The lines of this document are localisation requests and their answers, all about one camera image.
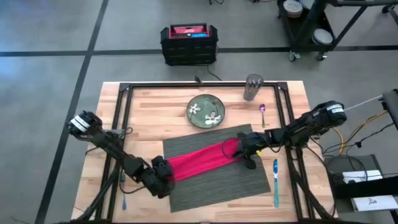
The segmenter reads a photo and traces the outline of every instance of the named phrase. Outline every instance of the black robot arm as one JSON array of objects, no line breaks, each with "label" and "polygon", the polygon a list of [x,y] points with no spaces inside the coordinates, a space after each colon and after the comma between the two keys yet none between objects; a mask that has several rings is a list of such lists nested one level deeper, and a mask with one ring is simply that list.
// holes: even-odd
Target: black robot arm
[{"label": "black robot arm", "polygon": [[233,157],[245,159],[249,169],[255,169],[256,163],[251,159],[256,151],[266,147],[303,147],[309,137],[322,135],[330,128],[340,126],[347,120],[344,105],[335,101],[319,104],[313,110],[304,113],[283,128],[265,130],[264,133],[238,133],[240,142]]},{"label": "black robot arm", "polygon": [[92,112],[83,111],[68,122],[69,133],[81,141],[89,141],[102,148],[121,164],[133,181],[142,182],[153,196],[170,194],[174,182],[171,166],[162,156],[155,157],[150,166],[143,158],[123,151],[121,138],[112,131],[103,131],[102,120]]}]

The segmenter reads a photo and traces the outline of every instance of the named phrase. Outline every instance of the spoon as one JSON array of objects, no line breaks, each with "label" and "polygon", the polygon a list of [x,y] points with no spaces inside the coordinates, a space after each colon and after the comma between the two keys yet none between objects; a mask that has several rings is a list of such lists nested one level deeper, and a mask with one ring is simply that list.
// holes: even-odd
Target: spoon
[{"label": "spoon", "polygon": [[262,127],[265,128],[266,122],[264,121],[264,112],[266,111],[266,106],[264,104],[261,104],[259,110],[261,111],[262,114]]}]

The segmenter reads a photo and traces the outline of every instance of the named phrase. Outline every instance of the gray floor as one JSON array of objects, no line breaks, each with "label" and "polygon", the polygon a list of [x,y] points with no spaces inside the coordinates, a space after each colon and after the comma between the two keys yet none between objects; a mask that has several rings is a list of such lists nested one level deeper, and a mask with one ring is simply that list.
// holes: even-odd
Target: gray floor
[{"label": "gray floor", "polygon": [[[0,2],[0,52],[86,50],[100,0]],[[338,33],[356,8],[328,7]],[[341,41],[342,46],[398,45],[398,25],[380,7],[369,8]],[[219,30],[220,47],[286,47],[276,5],[226,0],[110,0],[96,50],[159,49],[159,32],[169,24],[207,22]],[[219,54],[210,69],[223,80],[243,80],[250,73],[266,80],[303,80],[312,107],[326,100],[355,105],[397,88],[398,51],[330,52],[319,63],[306,54],[295,63],[287,53]],[[44,191],[83,57],[0,57],[1,223],[11,216],[32,223]],[[95,56],[91,59],[78,104],[95,110],[102,82],[214,80],[203,67],[169,67],[161,55]],[[347,136],[364,119],[381,110],[378,102],[348,112],[340,130]],[[369,124],[358,136],[391,122],[388,116]],[[366,141],[352,155],[373,153],[384,173],[397,172],[397,131],[389,128]],[[327,133],[321,143],[338,142]],[[86,144],[72,138],[63,158],[46,223],[70,218]],[[345,220],[392,223],[385,212],[340,213]]]}]

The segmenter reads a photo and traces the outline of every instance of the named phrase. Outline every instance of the white flower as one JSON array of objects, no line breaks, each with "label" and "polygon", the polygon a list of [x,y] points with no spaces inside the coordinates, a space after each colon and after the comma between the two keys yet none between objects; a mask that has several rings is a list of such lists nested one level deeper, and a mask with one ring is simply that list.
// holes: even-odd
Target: white flower
[{"label": "white flower", "polygon": [[210,115],[206,114],[205,119],[205,124],[218,124],[221,120],[221,116],[216,116],[216,112],[213,111],[210,113]]},{"label": "white flower", "polygon": [[196,114],[197,111],[200,111],[200,107],[198,107],[197,104],[194,104],[193,106],[191,106],[191,108],[189,108],[189,113]]}]

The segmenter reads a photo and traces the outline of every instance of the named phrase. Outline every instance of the wooden table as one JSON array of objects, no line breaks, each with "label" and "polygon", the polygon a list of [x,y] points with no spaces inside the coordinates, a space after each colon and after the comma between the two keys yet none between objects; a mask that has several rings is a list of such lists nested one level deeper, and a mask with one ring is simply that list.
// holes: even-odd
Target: wooden table
[{"label": "wooden table", "polygon": [[[290,98],[294,116],[298,118],[309,111],[307,96],[303,82],[288,81]],[[110,129],[118,97],[119,83],[103,84],[96,114],[103,120],[103,128]],[[262,132],[261,114],[258,107],[266,105],[266,129],[279,128],[279,115],[276,107],[273,88],[264,87],[253,101],[243,100],[243,87],[195,87],[195,88],[135,88],[129,117],[129,126],[134,129],[126,136],[124,150],[135,156],[150,161],[163,154],[162,140],[209,131],[196,128],[185,117],[187,103],[199,94],[217,96],[225,105],[224,121],[214,129],[223,129],[241,124],[251,124],[253,131]],[[284,104],[286,120],[288,119]],[[309,146],[320,156],[319,147],[313,142]],[[331,211],[333,197],[325,168],[309,150],[304,150],[304,162],[310,189],[320,203]],[[103,150],[90,152],[85,160],[81,180],[76,196],[72,218],[78,217],[95,197],[100,189],[101,176],[106,154]],[[274,207],[274,177],[272,165],[274,159],[279,161],[279,203]],[[267,172],[271,192],[252,197],[240,198],[228,202],[217,203],[205,207],[170,213],[169,198],[152,197],[146,190],[126,195],[127,210],[122,210],[123,193],[118,191],[114,209],[114,222],[294,222],[295,214],[289,172],[286,164],[285,150],[275,154],[271,150],[262,151],[262,163]],[[141,186],[127,178],[126,190]],[[300,191],[303,213],[307,217],[307,209]],[[104,212],[106,215],[107,199]]]}]

